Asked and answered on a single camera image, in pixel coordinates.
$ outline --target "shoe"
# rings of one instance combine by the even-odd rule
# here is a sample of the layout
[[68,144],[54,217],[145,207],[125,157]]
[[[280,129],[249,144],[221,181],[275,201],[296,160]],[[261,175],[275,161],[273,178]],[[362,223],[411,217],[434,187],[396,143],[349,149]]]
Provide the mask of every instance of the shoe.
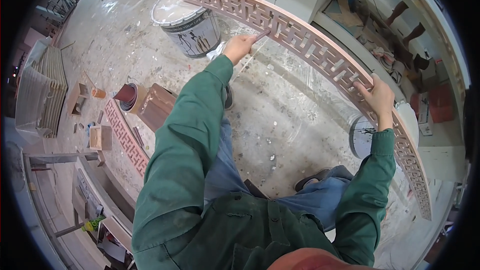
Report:
[[305,177],[304,179],[301,179],[299,180],[295,186],[293,187],[293,189],[295,189],[296,192],[300,192],[303,187],[311,180],[311,179],[318,179],[319,182],[321,182],[322,180],[325,179],[325,177],[327,176],[327,174],[330,172],[330,170],[332,170],[332,167],[327,167],[327,168],[323,168],[321,169],[320,171],[318,171],[316,174],[314,175],[311,175],[309,177]]
[[230,88],[230,85],[225,87],[226,99],[225,99],[225,110],[231,110],[233,107],[233,90]]

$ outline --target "hand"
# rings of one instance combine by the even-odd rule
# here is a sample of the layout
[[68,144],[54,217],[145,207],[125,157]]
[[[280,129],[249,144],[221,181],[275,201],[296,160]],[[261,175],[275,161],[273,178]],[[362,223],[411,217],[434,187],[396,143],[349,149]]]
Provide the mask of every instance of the hand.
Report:
[[377,114],[378,131],[393,128],[392,107],[395,100],[395,94],[392,89],[373,73],[373,88],[371,93],[358,81],[353,83],[371,109]]
[[225,46],[223,54],[232,61],[233,66],[250,52],[256,35],[238,35],[232,37]]

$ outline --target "sanding stick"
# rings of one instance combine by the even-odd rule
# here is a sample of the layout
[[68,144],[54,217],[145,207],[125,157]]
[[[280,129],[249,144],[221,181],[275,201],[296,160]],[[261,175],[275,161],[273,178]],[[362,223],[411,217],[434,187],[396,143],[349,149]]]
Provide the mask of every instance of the sanding stick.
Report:
[[255,39],[255,42],[254,42],[253,44],[255,44],[255,43],[257,43],[258,41],[260,41],[260,39],[262,39],[263,37],[265,37],[265,36],[266,36],[267,34],[269,34],[269,33],[270,33],[270,30],[267,29],[266,31],[264,31],[264,32],[262,32],[261,34],[259,34],[259,35],[257,36],[257,38]]

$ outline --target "pink lattice panel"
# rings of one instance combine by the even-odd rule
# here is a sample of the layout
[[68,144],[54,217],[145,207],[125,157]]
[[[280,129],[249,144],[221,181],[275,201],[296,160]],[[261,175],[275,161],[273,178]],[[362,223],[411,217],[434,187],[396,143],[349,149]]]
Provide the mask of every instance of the pink lattice panel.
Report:
[[110,99],[106,103],[104,111],[121,147],[127,154],[132,165],[138,173],[140,173],[141,177],[143,177],[145,175],[145,169],[147,168],[149,158],[140,145],[138,145],[137,140],[128,127],[128,124],[125,122],[125,119],[123,119],[122,112],[115,103],[115,99]]
[[[269,29],[271,32],[267,36],[270,39],[295,53],[325,76],[376,127],[375,113],[353,87],[353,82],[359,81],[370,89],[372,86],[370,75],[339,45],[305,21],[265,0],[184,1],[212,9],[216,13],[231,17],[261,32]],[[412,138],[395,109],[392,109],[392,114],[396,161],[402,167],[415,192],[422,217],[431,220],[430,191],[422,161],[417,149],[412,146]]]

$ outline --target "sleeve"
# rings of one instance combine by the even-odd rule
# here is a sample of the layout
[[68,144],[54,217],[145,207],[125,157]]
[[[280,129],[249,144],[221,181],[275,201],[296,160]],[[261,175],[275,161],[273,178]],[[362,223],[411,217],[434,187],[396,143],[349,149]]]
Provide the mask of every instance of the sleeve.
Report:
[[386,214],[388,188],[395,174],[392,129],[372,136],[370,155],[346,188],[336,212],[333,246],[345,262],[373,267]]
[[219,147],[224,88],[232,74],[228,57],[217,57],[185,84],[156,131],[155,152],[135,207],[134,253],[181,236],[200,222],[205,176]]

